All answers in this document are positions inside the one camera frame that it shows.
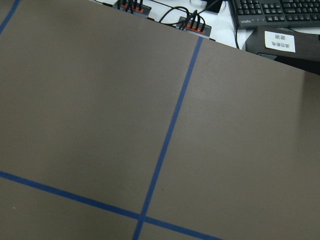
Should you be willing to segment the black computer keyboard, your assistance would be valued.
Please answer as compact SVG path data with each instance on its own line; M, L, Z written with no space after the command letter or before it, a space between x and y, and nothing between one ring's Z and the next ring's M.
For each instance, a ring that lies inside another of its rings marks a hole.
M318 0L230 0L229 7L233 23L242 30L320 26Z

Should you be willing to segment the black box with label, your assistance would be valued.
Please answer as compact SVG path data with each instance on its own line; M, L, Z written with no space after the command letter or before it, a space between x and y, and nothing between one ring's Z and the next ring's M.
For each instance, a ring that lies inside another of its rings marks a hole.
M261 57L320 74L320 36L271 27L257 27L245 50Z

